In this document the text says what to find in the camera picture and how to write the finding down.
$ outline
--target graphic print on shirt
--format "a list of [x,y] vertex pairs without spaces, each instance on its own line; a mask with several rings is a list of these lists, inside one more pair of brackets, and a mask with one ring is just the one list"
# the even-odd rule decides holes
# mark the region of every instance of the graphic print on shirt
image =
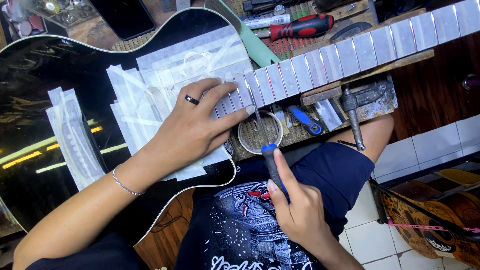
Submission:
[[209,230],[215,246],[205,240],[212,270],[323,269],[280,229],[267,182],[241,184],[216,197]]

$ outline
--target navy shorts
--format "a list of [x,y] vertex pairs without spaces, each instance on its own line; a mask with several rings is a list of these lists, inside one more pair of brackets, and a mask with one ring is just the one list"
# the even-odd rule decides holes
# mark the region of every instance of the navy shorts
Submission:
[[[240,171],[228,186],[209,190],[216,193],[230,186],[243,183],[267,181],[270,176],[265,159],[238,162]],[[374,163],[365,155],[339,143],[327,142],[314,149],[296,162],[292,172],[297,181],[311,185],[322,192],[325,209],[325,221],[330,225],[332,234],[338,237],[347,223],[345,215],[355,205],[360,190],[375,168]],[[201,188],[195,193],[200,195]]]

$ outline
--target pink string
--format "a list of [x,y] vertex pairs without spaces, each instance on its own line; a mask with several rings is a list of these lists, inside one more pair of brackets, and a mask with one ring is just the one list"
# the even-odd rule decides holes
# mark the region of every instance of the pink string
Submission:
[[[435,230],[435,231],[448,232],[447,229],[445,229],[444,227],[440,227],[440,226],[421,226],[421,225],[394,224],[392,219],[388,219],[388,225],[397,226],[397,227],[408,227],[408,228],[417,228],[417,229],[424,229],[424,230]],[[470,231],[470,232],[474,232],[474,233],[480,233],[479,228],[474,228],[474,229],[463,228],[463,229],[467,230],[467,231]]]

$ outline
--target red and black screwdriver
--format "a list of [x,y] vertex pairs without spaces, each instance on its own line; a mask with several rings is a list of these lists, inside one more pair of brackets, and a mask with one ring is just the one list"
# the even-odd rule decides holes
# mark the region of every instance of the red and black screwdriver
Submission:
[[284,37],[313,37],[333,27],[333,16],[309,15],[286,25],[271,25],[270,30],[255,33],[257,37],[269,37],[272,41]]

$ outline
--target fingernail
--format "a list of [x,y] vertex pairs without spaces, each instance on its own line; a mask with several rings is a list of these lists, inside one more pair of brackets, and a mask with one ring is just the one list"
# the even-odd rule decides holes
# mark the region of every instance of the fingernail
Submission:
[[247,111],[248,116],[250,116],[255,112],[255,106],[254,105],[247,106],[245,110]]
[[272,181],[272,179],[268,179],[267,187],[269,192],[275,192],[278,189],[277,185]]
[[273,150],[273,154],[278,156],[278,157],[281,157],[283,156],[282,154],[282,151],[280,151],[280,149],[276,148],[275,150]]

